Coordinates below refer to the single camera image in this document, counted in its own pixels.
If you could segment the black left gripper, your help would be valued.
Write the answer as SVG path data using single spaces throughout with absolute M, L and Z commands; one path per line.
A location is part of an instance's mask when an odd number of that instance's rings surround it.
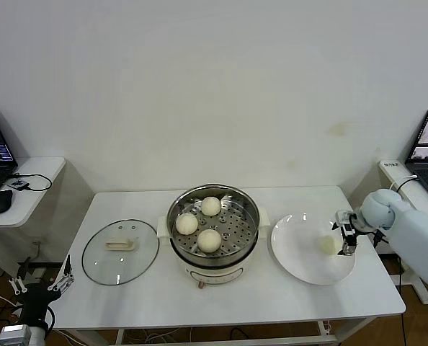
M 21 323 L 39 324 L 45 322 L 49 304 L 61 297 L 60 290 L 66 290 L 74 282 L 73 269 L 71 266 L 71 255 L 67 255 L 61 270 L 53 284 L 48 288 L 43 284 L 24 284 L 30 257 L 28 257 L 17 271 L 16 277 L 9 280 L 9 284 L 15 295 L 21 294 Z

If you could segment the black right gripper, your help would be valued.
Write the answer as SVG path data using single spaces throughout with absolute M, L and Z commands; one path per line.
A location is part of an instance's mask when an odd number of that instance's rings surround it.
M 341 230 L 342 226 L 334 223 L 331 228 L 334 230 Z M 343 244 L 341 250 L 338 252 L 339 256 L 352 256 L 357 248 L 357 229 L 352 222 L 352 216 L 348 216 L 347 222 L 343 225 Z

